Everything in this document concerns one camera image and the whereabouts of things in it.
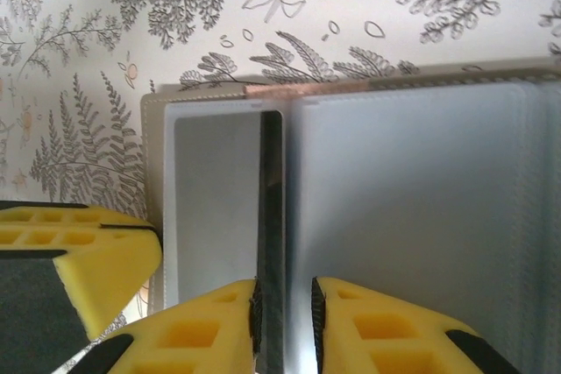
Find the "fern leaf pattern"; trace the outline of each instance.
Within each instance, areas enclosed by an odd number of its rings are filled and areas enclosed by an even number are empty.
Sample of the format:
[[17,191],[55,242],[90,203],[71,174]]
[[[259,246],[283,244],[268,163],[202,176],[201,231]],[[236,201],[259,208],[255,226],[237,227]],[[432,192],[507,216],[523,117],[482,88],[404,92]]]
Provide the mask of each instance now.
[[[273,42],[266,42],[265,49],[269,52],[268,55],[249,58],[250,61],[262,65],[261,74],[274,83],[334,82],[340,77],[386,78],[394,75],[396,70],[404,76],[420,72],[419,68],[408,60],[399,60],[396,65],[393,65],[381,54],[357,46],[349,47],[349,55],[356,62],[335,61],[330,66],[316,50],[296,36],[281,31],[276,34],[287,41],[294,52]],[[223,54],[209,53],[202,56],[198,68],[208,73],[202,74],[198,70],[183,72],[180,77],[181,91],[199,88],[209,82],[210,88],[220,86],[224,82],[256,84],[254,81],[237,79],[234,73],[238,70],[238,66],[231,57]]]
[[131,111],[103,73],[102,80],[110,105],[104,117],[111,126],[98,123],[101,113],[75,74],[72,93],[60,94],[61,130],[51,110],[48,135],[40,140],[30,175],[51,201],[93,202],[142,217],[142,151],[129,125]]
[[121,39],[121,24],[111,15],[103,16],[101,10],[88,13],[82,18],[80,25],[72,26],[70,4],[60,13],[58,27],[53,26],[53,15],[49,14],[39,25],[35,34],[35,49],[19,69],[18,78],[28,66],[35,67],[47,77],[51,76],[51,61],[45,52],[53,52],[60,56],[62,66],[67,66],[71,59],[71,47],[75,47],[79,56],[87,57],[89,42],[95,40],[99,46],[112,52]]

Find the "black foam strip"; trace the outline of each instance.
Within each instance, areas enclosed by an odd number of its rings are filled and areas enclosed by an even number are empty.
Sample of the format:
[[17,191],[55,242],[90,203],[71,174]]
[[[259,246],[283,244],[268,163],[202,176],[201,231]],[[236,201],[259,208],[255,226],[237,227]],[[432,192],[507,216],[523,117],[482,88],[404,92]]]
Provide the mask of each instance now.
[[0,201],[0,210],[12,208],[70,208],[85,209],[88,205],[81,203],[51,203],[50,201]]
[[89,344],[53,263],[64,253],[0,252],[0,372],[50,373]]
[[312,279],[312,323],[316,345],[317,372],[323,372],[323,330],[325,329],[325,295],[317,281]]
[[108,374],[133,341],[132,335],[121,334],[98,343],[68,374]]
[[255,288],[249,304],[249,333],[252,337],[253,354],[260,352],[261,346],[261,329],[263,323],[263,295],[261,293],[261,284],[257,279]]
[[446,335],[483,374],[521,374],[485,339],[462,330],[449,330]]

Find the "grey surface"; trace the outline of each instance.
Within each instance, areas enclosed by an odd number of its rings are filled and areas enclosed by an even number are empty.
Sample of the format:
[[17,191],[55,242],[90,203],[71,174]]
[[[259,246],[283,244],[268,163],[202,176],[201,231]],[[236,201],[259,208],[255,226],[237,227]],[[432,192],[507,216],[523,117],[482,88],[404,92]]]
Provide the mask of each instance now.
[[316,372],[315,276],[456,317],[534,366],[545,135],[535,87],[305,99],[292,132],[286,373]]
[[177,302],[257,276],[259,126],[260,113],[175,122]]
[[561,84],[544,87],[548,94],[548,179],[543,247],[543,282],[539,372],[561,372]]
[[[164,151],[166,137],[166,106],[171,103],[194,102],[196,97],[221,95],[223,89],[204,90],[204,92],[170,89],[169,92],[144,95],[140,100],[142,120],[143,161],[145,170],[145,197],[148,221],[163,235],[164,216]],[[243,97],[242,87],[228,87],[230,98]],[[164,308],[164,271],[163,265],[150,279],[148,291],[148,314]]]

